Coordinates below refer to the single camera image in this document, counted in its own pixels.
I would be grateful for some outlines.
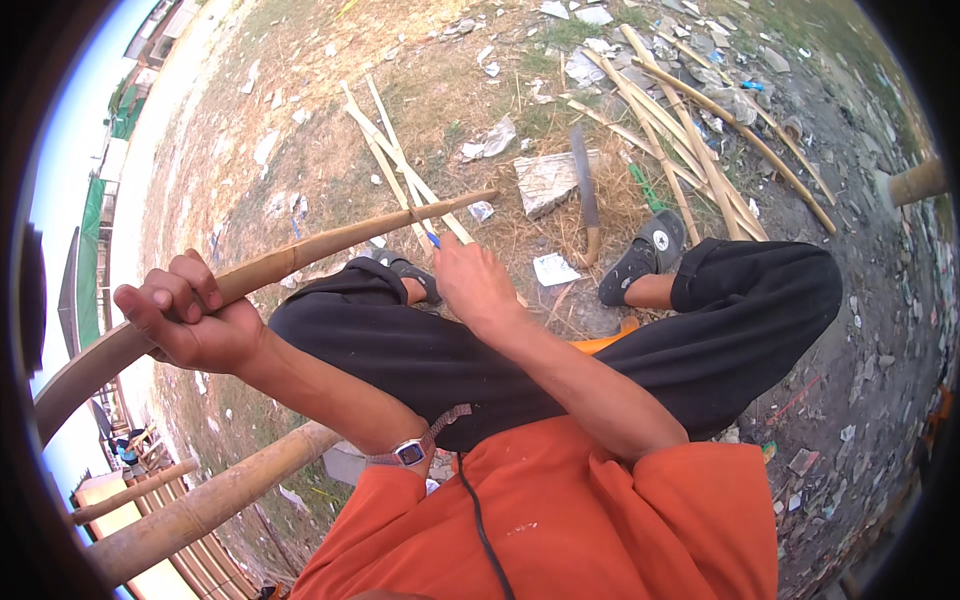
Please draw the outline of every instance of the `hand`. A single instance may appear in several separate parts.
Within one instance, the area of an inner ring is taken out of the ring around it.
[[[217,312],[204,316],[197,299]],[[221,308],[217,280],[193,249],[175,256],[169,271],[150,271],[140,288],[121,285],[113,301],[158,346],[151,356],[183,369],[240,374],[260,351],[267,331],[246,298]]]
[[[507,268],[489,249],[476,243],[461,246],[448,232],[433,251],[433,270],[447,307],[477,337],[484,339],[509,329],[516,319],[527,319]]]

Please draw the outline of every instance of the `black slide sandal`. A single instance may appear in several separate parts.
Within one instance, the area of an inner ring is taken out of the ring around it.
[[[623,297],[630,284],[648,274],[669,269],[684,253],[686,227],[680,215],[670,209],[661,210],[637,232],[630,247],[613,263],[597,289],[597,296],[607,306],[626,306]]]
[[[396,273],[400,278],[410,277],[419,281],[423,289],[426,290],[426,299],[423,301],[430,306],[436,306],[444,301],[440,297],[440,293],[437,292],[437,279],[407,258],[386,249],[374,250],[371,258]]]

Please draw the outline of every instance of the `orange shirt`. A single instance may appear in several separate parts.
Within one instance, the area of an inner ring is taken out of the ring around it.
[[[777,533],[760,449],[684,444],[619,465],[571,417],[496,434],[464,459],[516,598],[774,598]],[[368,589],[502,598],[455,476],[371,467],[293,598]]]

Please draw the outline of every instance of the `sky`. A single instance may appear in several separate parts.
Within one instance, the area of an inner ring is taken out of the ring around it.
[[[39,152],[30,221],[43,234],[47,328],[43,370],[30,382],[34,394],[68,361],[57,315],[63,268],[74,228],[84,215],[90,171],[100,162],[91,157],[100,156],[103,151],[107,135],[103,121],[108,117],[110,95],[135,65],[123,53],[155,4],[156,0],[122,0],[114,5],[100,31],[91,32],[89,45],[75,62],[76,70],[64,76],[61,96],[48,109],[47,129],[37,137]],[[88,468],[93,475],[110,471],[98,436],[96,421],[82,406],[43,451],[44,462],[68,507],[70,493]]]

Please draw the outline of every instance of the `black pants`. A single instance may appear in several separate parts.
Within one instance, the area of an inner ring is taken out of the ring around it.
[[[840,272],[827,251],[789,242],[708,239],[689,251],[670,299],[682,314],[594,354],[643,386],[702,440],[793,368],[836,317]],[[473,415],[438,437],[469,451],[490,435],[564,409],[464,325],[406,306],[400,279],[355,258],[277,308],[270,329],[391,394],[427,422],[455,404]]]

